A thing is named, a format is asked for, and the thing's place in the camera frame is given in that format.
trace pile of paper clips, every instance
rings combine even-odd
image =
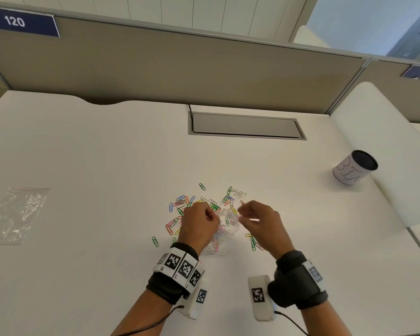
[[[206,188],[203,186],[202,183],[199,183],[199,187],[205,191]],[[219,251],[219,246],[224,241],[224,239],[227,237],[227,235],[233,236],[240,228],[240,222],[238,221],[239,214],[236,211],[233,203],[235,202],[235,198],[241,199],[245,197],[247,194],[232,189],[230,186],[227,190],[227,194],[224,196],[224,198],[221,200],[221,202],[218,204],[213,199],[205,199],[204,197],[200,197],[199,200],[195,201],[196,196],[192,196],[190,199],[188,196],[181,195],[180,197],[175,199],[174,203],[170,203],[169,205],[169,211],[173,212],[174,209],[177,210],[179,213],[179,216],[171,220],[168,224],[165,225],[165,228],[170,236],[178,236],[180,233],[180,227],[182,225],[182,216],[184,215],[184,208],[190,207],[193,205],[193,203],[199,203],[199,202],[206,202],[210,205],[210,207],[218,214],[220,219],[220,224],[218,227],[218,231],[213,236],[210,244],[207,246],[207,248],[204,249],[204,254],[210,255],[210,254],[216,254]],[[246,236],[249,236],[251,240],[252,250],[255,251],[256,247],[263,250],[263,248],[258,245],[256,240],[249,234],[246,234]],[[152,237],[153,243],[156,247],[159,246],[157,239],[155,237]]]

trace sign with number 121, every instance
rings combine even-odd
[[[53,15],[24,10],[0,8],[0,29],[60,37]]]

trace white tabletop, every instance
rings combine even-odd
[[[229,186],[280,212],[353,334],[420,333],[420,249],[370,178],[345,187],[333,177],[350,148],[328,116],[195,110],[297,118],[308,140],[188,135],[182,104],[0,99],[0,200],[9,187],[51,189],[23,245],[0,246],[0,336],[110,334],[172,242],[169,203],[219,201]],[[300,335],[285,318],[253,318],[247,277],[271,276],[274,261],[245,233],[227,242],[230,255],[202,257],[204,312],[174,312],[165,335]],[[303,325],[296,308],[285,312]]]

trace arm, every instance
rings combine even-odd
[[[210,206],[207,203],[195,203],[191,207],[184,209],[178,244],[180,243],[191,247],[196,252],[197,257],[208,243],[210,243],[213,235],[218,230],[218,226],[219,217]],[[157,279],[160,277],[160,279],[164,281],[164,285],[169,285],[173,289],[177,288],[178,284],[174,282],[173,279],[168,278],[161,273],[156,273],[156,276]],[[177,303],[179,297],[177,297],[177,295],[168,297],[169,301],[167,301],[149,289],[145,290],[126,316],[124,316],[123,320],[111,336],[127,333],[160,321],[170,312],[171,307],[173,306],[172,302],[175,301],[175,303]],[[140,332],[137,335],[158,336],[162,331],[163,324],[164,323]]]
[[[295,250],[277,211],[262,203],[251,201],[242,205],[238,212],[242,215],[239,218],[240,223],[276,260]],[[301,312],[311,336],[351,336],[328,301]]]

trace cylindrical bin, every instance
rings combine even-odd
[[[374,157],[367,152],[354,150],[333,168],[333,175],[341,183],[354,185],[377,168],[378,163]]]

